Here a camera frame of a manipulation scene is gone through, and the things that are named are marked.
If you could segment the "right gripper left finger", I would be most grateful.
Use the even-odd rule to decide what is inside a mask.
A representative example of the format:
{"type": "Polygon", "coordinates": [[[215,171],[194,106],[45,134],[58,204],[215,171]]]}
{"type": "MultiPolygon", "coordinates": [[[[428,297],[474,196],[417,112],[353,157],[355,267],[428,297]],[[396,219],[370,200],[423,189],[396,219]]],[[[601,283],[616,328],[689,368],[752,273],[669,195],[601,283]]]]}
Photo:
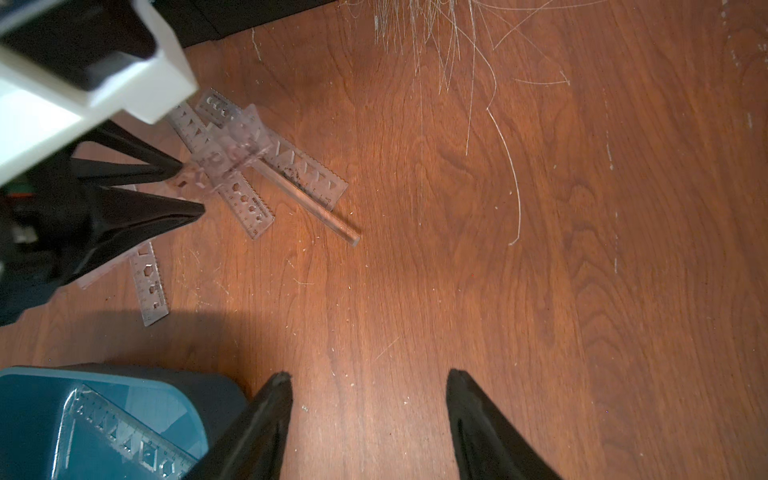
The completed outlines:
{"type": "Polygon", "coordinates": [[[291,375],[272,375],[187,479],[278,479],[291,412],[291,375]]]}

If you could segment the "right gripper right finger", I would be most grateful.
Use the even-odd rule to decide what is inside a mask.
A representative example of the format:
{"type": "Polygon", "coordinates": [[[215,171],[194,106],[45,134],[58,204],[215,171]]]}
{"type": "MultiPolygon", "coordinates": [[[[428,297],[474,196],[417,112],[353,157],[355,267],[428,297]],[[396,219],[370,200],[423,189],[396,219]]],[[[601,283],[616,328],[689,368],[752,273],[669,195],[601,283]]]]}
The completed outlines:
{"type": "Polygon", "coordinates": [[[558,479],[471,375],[452,369],[446,406],[461,479],[558,479]]]}

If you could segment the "clear stencil ruler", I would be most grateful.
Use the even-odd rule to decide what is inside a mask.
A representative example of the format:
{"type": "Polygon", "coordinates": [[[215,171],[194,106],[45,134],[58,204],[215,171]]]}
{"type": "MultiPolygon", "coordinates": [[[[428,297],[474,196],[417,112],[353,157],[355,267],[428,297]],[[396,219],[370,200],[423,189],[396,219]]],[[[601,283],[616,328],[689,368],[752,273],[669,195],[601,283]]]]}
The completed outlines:
{"type": "Polygon", "coordinates": [[[91,239],[84,260],[70,280],[81,287],[127,260],[136,287],[143,324],[169,313],[152,239],[198,220],[205,207],[197,202],[142,193],[126,188],[89,189],[91,239]]]}
{"type": "MultiPolygon", "coordinates": [[[[243,113],[240,107],[213,88],[203,91],[195,110],[202,119],[218,128],[223,128],[243,113]]],[[[265,140],[269,147],[264,153],[264,160],[324,208],[332,211],[348,183],[266,126],[254,105],[250,105],[246,111],[254,118],[258,139],[265,140]]]]}
{"type": "Polygon", "coordinates": [[[182,479],[197,459],[86,384],[66,397],[53,479],[182,479]]]}
{"type": "Polygon", "coordinates": [[[194,181],[206,192],[219,194],[246,233],[258,239],[275,218],[241,173],[241,167],[227,156],[188,103],[178,105],[167,120],[191,153],[191,176],[186,180],[194,181]]]}

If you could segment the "clear triangular scale ruler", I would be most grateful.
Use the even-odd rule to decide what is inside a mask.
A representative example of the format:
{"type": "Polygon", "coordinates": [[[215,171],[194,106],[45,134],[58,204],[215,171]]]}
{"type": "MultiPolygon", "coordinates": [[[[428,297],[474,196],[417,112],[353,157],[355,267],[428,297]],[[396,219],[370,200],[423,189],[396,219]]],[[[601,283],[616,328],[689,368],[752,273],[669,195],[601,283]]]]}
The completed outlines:
{"type": "Polygon", "coordinates": [[[280,188],[284,193],[295,200],[301,207],[303,207],[306,211],[320,220],[326,227],[336,233],[352,247],[358,245],[359,241],[361,240],[361,234],[352,226],[323,207],[309,194],[294,185],[286,177],[278,173],[262,158],[256,155],[250,155],[248,160],[250,161],[250,166],[253,169],[255,169],[268,181],[272,182],[275,186],[280,188]]]}

